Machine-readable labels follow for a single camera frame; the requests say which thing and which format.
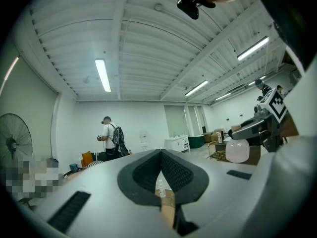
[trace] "white t-shirt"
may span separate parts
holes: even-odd
[[[104,125],[104,130],[102,133],[102,136],[108,137],[106,141],[106,149],[113,149],[115,147],[115,144],[112,142],[114,128],[110,124]]]

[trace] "white balloon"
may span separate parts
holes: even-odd
[[[226,159],[233,163],[245,162],[249,159],[250,146],[246,139],[228,141],[226,145]]]

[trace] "ceiling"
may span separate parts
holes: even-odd
[[[259,0],[200,8],[196,21],[176,1],[33,0],[17,21],[15,42],[47,84],[78,101],[211,103],[277,72],[285,46]],[[237,59],[264,36],[266,47]],[[111,93],[97,58],[106,61]],[[185,97],[204,80],[210,83]]]

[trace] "white cabinet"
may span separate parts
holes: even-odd
[[[171,137],[165,140],[165,149],[182,152],[189,150],[188,136]]]

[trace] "backpack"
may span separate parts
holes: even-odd
[[[114,128],[113,137],[111,139],[112,142],[115,145],[124,144],[124,134],[123,134],[121,127],[119,127],[119,126],[114,127],[111,123],[109,123],[109,124]]]

